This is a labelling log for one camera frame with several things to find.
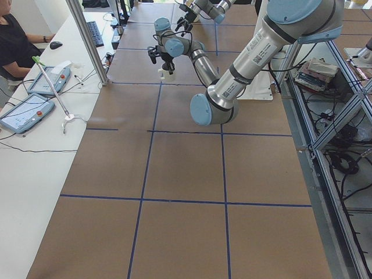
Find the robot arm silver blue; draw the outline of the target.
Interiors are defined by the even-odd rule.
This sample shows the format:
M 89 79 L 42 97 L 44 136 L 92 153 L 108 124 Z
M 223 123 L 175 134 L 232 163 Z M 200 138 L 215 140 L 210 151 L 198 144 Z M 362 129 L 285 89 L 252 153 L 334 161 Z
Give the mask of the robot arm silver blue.
M 179 8 L 185 12 L 185 15 L 177 20 L 175 30 L 178 31 L 182 27 L 184 31 L 191 31 L 193 28 L 192 24 L 201 12 L 204 12 L 215 23 L 220 24 L 224 20 L 226 12 L 234 3 L 235 1 L 229 0 L 222 0 L 217 5 L 207 0 L 195 0 L 191 1 L 190 4 L 182 3 Z
M 194 39 L 178 36 L 169 20 L 155 20 L 155 47 L 148 48 L 152 63 L 160 57 L 162 70 L 173 75 L 173 59 L 185 55 L 207 90 L 191 99 L 190 112 L 202 126 L 225 124 L 238 113 L 237 95 L 249 85 L 285 45 L 312 44 L 340 36 L 344 19 L 343 1 L 269 1 L 262 27 L 220 76 L 205 54 L 204 46 Z

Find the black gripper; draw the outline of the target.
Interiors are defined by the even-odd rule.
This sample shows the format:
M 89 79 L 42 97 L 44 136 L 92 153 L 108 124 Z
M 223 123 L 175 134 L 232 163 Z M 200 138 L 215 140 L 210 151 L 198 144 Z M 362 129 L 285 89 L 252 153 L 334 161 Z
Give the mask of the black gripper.
M 181 17 L 177 20 L 177 26 L 175 31 L 179 31 L 180 28 L 183 28 L 185 31 L 191 31 L 193 28 L 192 23 L 188 21 L 197 21 L 197 17 L 199 16 L 198 11 L 194 11 L 188 6 L 184 8 L 185 18 Z
M 162 60 L 164 61 L 162 69 L 168 69 L 169 74 L 174 74 L 175 66 L 173 63 L 173 57 L 170 55 L 162 55 Z

